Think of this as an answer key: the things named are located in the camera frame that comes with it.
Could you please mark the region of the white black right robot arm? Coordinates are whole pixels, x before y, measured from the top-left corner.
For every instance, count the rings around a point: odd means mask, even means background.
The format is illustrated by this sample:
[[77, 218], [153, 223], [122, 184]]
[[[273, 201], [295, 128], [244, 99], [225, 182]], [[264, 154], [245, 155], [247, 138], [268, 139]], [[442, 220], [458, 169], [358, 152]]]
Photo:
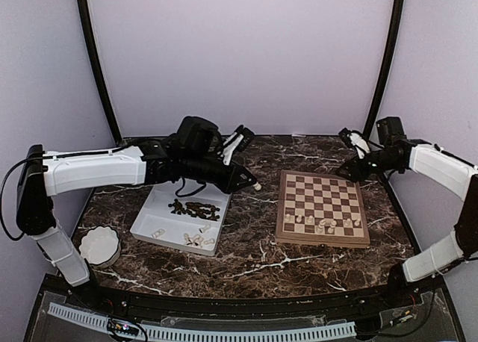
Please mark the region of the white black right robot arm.
[[431, 208], [438, 207], [439, 197], [451, 200], [444, 205], [452, 210], [445, 214], [452, 220], [450, 231], [391, 271], [390, 284], [382, 289], [381, 300], [389, 308], [396, 308], [409, 297], [410, 284], [477, 259], [477, 165], [436, 143], [407, 137], [398, 116], [377, 121], [376, 132], [378, 143], [356, 130], [340, 131], [341, 140], [356, 153], [337, 168], [340, 177], [360, 182], [373, 174], [410, 172], [425, 190], [418, 201], [429, 203], [422, 215], [439, 231], [446, 225], [436, 221], [438, 214]]

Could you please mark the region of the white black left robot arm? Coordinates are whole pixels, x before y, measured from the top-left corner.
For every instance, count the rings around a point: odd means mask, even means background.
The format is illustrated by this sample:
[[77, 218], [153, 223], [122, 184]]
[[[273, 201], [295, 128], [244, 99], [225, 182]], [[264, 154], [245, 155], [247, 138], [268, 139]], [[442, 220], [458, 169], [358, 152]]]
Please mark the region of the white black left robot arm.
[[105, 304], [105, 292], [92, 282], [85, 258], [66, 236], [54, 216], [52, 198], [94, 187], [154, 185], [191, 179], [212, 184], [231, 194], [246, 187], [260, 190], [257, 178], [233, 161], [251, 143], [254, 134], [243, 125], [226, 139], [212, 122], [186, 116], [177, 132], [164, 139], [137, 139], [114, 149], [46, 152], [38, 144], [28, 150], [16, 196], [16, 225], [33, 238], [75, 295], [89, 309]]

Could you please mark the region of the cream white chess queen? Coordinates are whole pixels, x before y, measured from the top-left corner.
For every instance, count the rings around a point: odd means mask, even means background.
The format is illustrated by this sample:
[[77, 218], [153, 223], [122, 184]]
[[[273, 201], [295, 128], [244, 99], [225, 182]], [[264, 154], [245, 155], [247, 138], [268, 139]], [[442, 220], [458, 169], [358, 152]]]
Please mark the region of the cream white chess queen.
[[335, 227], [336, 227], [337, 223], [335, 220], [332, 220], [330, 223], [329, 223], [329, 226], [327, 228], [327, 233], [328, 234], [334, 234], [335, 233]]

